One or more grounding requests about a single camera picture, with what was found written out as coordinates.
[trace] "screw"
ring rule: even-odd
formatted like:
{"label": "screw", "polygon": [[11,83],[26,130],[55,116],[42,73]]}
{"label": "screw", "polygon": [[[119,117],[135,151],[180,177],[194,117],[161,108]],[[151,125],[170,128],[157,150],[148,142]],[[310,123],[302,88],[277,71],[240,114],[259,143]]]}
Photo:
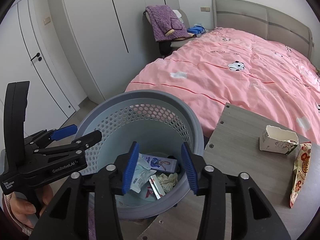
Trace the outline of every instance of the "screw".
{"label": "screw", "polygon": [[114,171],[116,169],[116,166],[113,165],[113,164],[109,164],[107,167],[106,167],[107,171]]}
{"label": "screw", "polygon": [[77,179],[79,177],[80,177],[80,173],[79,172],[74,172],[74,173],[71,174],[71,178],[72,179]]}
{"label": "screw", "polygon": [[205,166],[205,167],[204,167],[204,169],[205,169],[206,171],[208,171],[208,172],[212,172],[212,171],[214,171],[214,167],[213,167],[213,166],[211,166],[211,165],[207,165],[207,166]]}
{"label": "screw", "polygon": [[245,172],[242,172],[241,174],[240,174],[240,177],[242,178],[242,179],[249,179],[249,174],[248,173],[245,173]]}

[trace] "blue gripper pad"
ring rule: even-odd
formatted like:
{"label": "blue gripper pad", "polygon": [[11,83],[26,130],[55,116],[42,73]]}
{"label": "blue gripper pad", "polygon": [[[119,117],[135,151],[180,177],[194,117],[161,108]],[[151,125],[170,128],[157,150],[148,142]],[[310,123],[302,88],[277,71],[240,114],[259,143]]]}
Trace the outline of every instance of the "blue gripper pad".
{"label": "blue gripper pad", "polygon": [[59,141],[63,138],[76,134],[78,131],[78,127],[75,124],[69,125],[64,128],[60,128],[59,130],[55,130],[51,135],[51,139],[53,141]]}
{"label": "blue gripper pad", "polygon": [[182,164],[185,172],[187,174],[187,178],[189,181],[190,189],[193,191],[194,194],[198,192],[198,176],[195,167],[193,166],[191,157],[187,147],[183,143],[181,146],[181,157],[182,157]]}
{"label": "blue gripper pad", "polygon": [[139,144],[134,142],[129,151],[130,159],[128,161],[128,165],[124,170],[122,177],[122,193],[126,194],[130,189],[133,173],[136,168],[138,157],[139,157]]}

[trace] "yellow snack package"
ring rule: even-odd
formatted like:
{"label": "yellow snack package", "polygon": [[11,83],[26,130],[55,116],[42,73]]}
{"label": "yellow snack package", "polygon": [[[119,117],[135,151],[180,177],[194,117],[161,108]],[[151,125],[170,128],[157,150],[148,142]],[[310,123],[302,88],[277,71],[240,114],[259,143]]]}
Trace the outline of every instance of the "yellow snack package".
{"label": "yellow snack package", "polygon": [[293,164],[293,186],[290,196],[290,207],[293,207],[297,199],[298,193],[306,180],[311,155],[311,142],[300,144],[298,156]]}

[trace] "crumpled paper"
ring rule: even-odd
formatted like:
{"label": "crumpled paper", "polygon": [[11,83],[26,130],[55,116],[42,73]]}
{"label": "crumpled paper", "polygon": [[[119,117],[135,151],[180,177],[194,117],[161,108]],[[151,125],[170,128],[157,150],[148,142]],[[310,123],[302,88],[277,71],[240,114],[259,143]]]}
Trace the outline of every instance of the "crumpled paper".
{"label": "crumpled paper", "polygon": [[293,164],[293,185],[290,196],[290,207],[293,207],[294,202],[297,199],[298,193],[306,180],[311,155],[311,142],[300,144],[300,151]]}
{"label": "crumpled paper", "polygon": [[169,177],[162,173],[160,176],[158,176],[158,180],[164,190],[165,193],[168,193],[174,185],[176,185],[176,182],[178,180],[178,174],[170,174]]}

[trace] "open carton box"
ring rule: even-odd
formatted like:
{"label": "open carton box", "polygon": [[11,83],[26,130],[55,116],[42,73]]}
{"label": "open carton box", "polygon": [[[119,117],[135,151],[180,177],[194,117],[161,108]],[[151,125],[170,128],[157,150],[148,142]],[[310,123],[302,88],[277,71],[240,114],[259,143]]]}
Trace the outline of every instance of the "open carton box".
{"label": "open carton box", "polygon": [[299,139],[295,132],[267,125],[259,138],[259,142],[261,151],[288,155],[298,146]]}

